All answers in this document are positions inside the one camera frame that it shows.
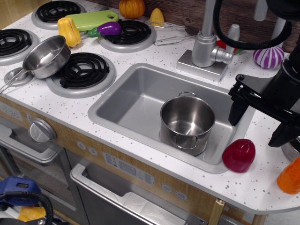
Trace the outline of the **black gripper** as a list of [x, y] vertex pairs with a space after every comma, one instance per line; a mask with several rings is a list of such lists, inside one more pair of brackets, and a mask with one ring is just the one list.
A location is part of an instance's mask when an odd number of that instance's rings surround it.
[[[234, 99], [229, 122], [236, 126], [249, 104], [256, 103], [263, 108], [273, 106], [291, 113], [300, 113], [300, 56], [288, 55], [281, 62], [277, 74], [271, 78], [258, 78], [239, 74], [229, 95]], [[250, 96], [247, 101], [244, 95]], [[300, 120], [280, 120], [273, 132], [269, 146], [280, 147], [300, 135]]]

